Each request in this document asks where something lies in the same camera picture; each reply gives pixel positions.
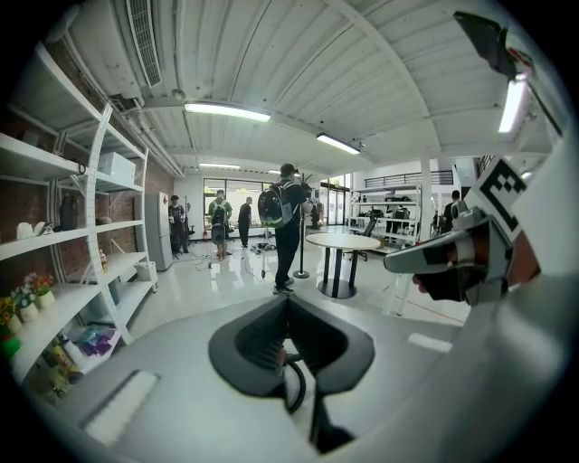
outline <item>shoe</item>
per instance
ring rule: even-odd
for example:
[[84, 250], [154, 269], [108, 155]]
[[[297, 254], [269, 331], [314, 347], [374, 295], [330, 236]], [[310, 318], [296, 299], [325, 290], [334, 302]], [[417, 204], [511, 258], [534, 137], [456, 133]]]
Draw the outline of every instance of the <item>shoe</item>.
[[277, 288], [273, 287], [273, 294], [281, 294], [282, 296], [291, 296], [294, 293], [294, 290], [291, 288]]

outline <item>ar tag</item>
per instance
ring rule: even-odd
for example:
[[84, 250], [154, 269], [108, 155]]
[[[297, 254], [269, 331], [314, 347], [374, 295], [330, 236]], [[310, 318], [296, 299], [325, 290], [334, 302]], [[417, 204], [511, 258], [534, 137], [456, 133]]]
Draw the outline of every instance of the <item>ar tag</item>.
[[512, 242], [520, 232], [513, 204], [527, 185], [517, 171], [502, 157], [496, 156], [484, 170], [477, 184], [464, 198], [469, 208], [478, 206], [497, 219], [500, 228]]

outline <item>flower pot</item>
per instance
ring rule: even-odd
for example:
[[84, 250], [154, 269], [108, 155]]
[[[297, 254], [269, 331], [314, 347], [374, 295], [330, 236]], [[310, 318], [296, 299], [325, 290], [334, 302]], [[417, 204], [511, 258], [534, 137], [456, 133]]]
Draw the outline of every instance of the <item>flower pot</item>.
[[54, 294], [52, 291], [48, 291], [46, 294], [36, 297], [36, 302], [40, 308], [50, 307], [52, 304], [54, 304], [54, 300]]
[[22, 323], [20, 323], [18, 317], [14, 315], [12, 316], [12, 318], [10, 318], [10, 320], [8, 320], [8, 327], [10, 328], [10, 331], [12, 331], [12, 333], [15, 335], [22, 329]]
[[20, 307], [20, 315], [24, 322], [33, 321], [38, 317], [38, 308], [36, 308], [34, 303], [28, 304], [26, 307]]

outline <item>black hair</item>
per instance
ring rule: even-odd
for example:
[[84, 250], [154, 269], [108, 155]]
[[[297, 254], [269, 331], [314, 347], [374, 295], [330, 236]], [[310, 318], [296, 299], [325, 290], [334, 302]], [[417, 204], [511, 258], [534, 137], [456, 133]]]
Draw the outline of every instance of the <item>black hair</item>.
[[295, 171], [296, 169], [294, 169], [293, 165], [291, 164], [284, 164], [280, 168], [280, 174], [282, 177], [291, 177]]

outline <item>ceiling light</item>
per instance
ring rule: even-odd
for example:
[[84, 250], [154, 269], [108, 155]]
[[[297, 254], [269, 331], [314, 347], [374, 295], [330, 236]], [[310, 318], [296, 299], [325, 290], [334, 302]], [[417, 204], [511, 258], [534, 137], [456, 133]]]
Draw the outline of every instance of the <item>ceiling light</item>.
[[214, 167], [216, 169], [241, 169], [238, 165], [199, 163], [199, 167]]
[[260, 122], [267, 122], [270, 120], [269, 114], [249, 111], [248, 109], [236, 108], [235, 106], [227, 106], [219, 103], [186, 103], [185, 111], [202, 112], [205, 114], [221, 114], [223, 116], [233, 116], [235, 118], [259, 120]]
[[508, 83], [507, 102], [505, 103], [505, 111], [503, 112], [503, 119], [500, 121], [498, 132], [501, 134], [508, 133], [512, 130], [518, 111], [523, 102], [523, 95], [527, 83], [524, 80], [516, 80]]
[[316, 139], [319, 141], [323, 141], [324, 143], [328, 143], [331, 146], [335, 146], [336, 148], [343, 149], [344, 151], [346, 151], [350, 155], [359, 155], [360, 154], [359, 149], [352, 148], [350, 145], [347, 145], [346, 143], [338, 140], [337, 138], [333, 138], [330, 135], [319, 134], [316, 137]]

